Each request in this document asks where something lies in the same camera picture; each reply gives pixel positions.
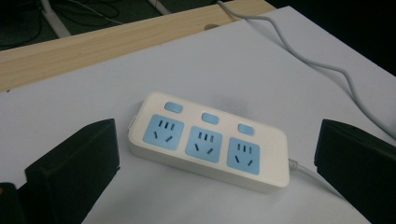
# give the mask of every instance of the blue switch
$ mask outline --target blue switch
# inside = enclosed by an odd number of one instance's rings
[[[216,115],[212,115],[209,113],[204,113],[202,114],[202,120],[211,124],[218,124],[219,123],[219,117]]]
[[[243,123],[238,124],[238,131],[240,133],[245,133],[247,135],[253,135],[254,134],[253,127],[248,126],[248,125],[243,124]]]
[[[167,102],[165,104],[165,109],[179,114],[183,109],[183,106],[173,102]]]

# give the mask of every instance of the wooden table edge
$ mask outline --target wooden table edge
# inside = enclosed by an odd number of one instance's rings
[[[262,0],[227,3],[241,14],[275,8]],[[236,21],[218,5],[0,51],[0,91],[8,91],[95,63],[202,32],[208,24]]]

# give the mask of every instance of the blue outlet panel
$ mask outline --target blue outlet panel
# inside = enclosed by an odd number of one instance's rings
[[[254,175],[260,172],[260,147],[247,141],[230,138],[227,165]]]
[[[196,126],[191,128],[186,154],[205,161],[218,162],[222,135]]]
[[[179,113],[181,113],[181,110],[183,109],[183,106],[179,105],[179,104],[176,104],[176,103],[173,103],[173,102],[167,102],[165,104],[165,109],[168,110],[168,111],[172,111],[172,112],[175,112],[175,113],[179,114]]]
[[[183,133],[184,123],[160,115],[153,115],[143,141],[158,147],[176,150]]]
[[[216,115],[209,114],[209,113],[202,114],[202,120],[204,122],[208,122],[208,123],[211,123],[211,124],[218,124],[219,123],[219,117],[216,116]]]

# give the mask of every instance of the gray cable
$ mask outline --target gray cable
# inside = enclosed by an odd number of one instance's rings
[[[275,28],[276,33],[278,34],[280,40],[282,41],[283,45],[286,47],[286,49],[297,59],[301,60],[303,63],[307,63],[310,65],[314,65],[316,67],[320,67],[320,68],[325,68],[325,69],[329,69],[329,70],[333,70],[335,72],[339,72],[342,75],[344,75],[344,77],[346,78],[346,82],[347,85],[350,88],[351,91],[351,98],[352,100],[355,102],[355,104],[358,106],[358,108],[361,110],[361,112],[363,112],[363,114],[370,119],[376,126],[378,126],[380,129],[382,129],[385,133],[387,133],[390,137],[392,137],[393,139],[396,140],[396,132],[393,132],[387,125],[385,125],[381,120],[379,120],[376,116],[374,116],[369,109],[363,104],[363,102],[361,101],[361,98],[358,95],[358,92],[355,89],[355,85],[353,83],[352,77],[349,75],[349,73],[339,67],[336,66],[332,66],[332,65],[328,65],[325,63],[318,63],[315,61],[312,61],[310,59],[305,58],[303,55],[301,55],[300,53],[298,53],[297,51],[295,51],[291,45],[289,44],[289,42],[286,40],[286,38],[283,36],[282,32],[279,30],[277,24],[275,21],[273,21],[271,18],[266,17],[266,16],[246,16],[246,15],[241,15],[241,14],[237,14],[235,12],[233,12],[229,7],[227,7],[224,3],[222,3],[221,1],[218,1],[218,4],[228,13],[230,13],[231,15],[241,18],[241,19],[245,19],[245,20],[260,20],[260,21],[269,21]]]
[[[300,165],[297,161],[289,159],[289,169],[291,171],[297,171],[304,175],[311,177],[312,179],[317,180],[321,185],[323,185],[326,189],[337,195],[338,197],[345,199],[329,182],[326,181],[320,174],[315,173],[306,167]]]
[[[119,24],[119,25],[125,24],[125,23],[120,22],[120,21],[111,20],[109,17],[105,16],[104,14],[102,14],[102,13],[100,13],[100,12],[98,12],[98,11],[96,11],[96,10],[90,8],[90,7],[85,6],[84,4],[82,4],[82,3],[78,2],[78,1],[75,1],[75,0],[67,0],[67,1],[68,1],[68,2],[71,2],[71,3],[74,3],[74,4],[77,4],[77,5],[81,6],[81,7],[87,8],[89,11],[95,13],[95,14],[98,15],[98,16],[103,17],[103,18],[104,18],[105,20],[107,20],[107,21],[112,21],[112,22],[114,22],[114,23],[116,23],[116,24]]]

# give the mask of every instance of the power strip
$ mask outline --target power strip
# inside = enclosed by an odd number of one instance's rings
[[[268,193],[289,184],[286,135],[162,92],[151,93],[130,124],[138,157]]]

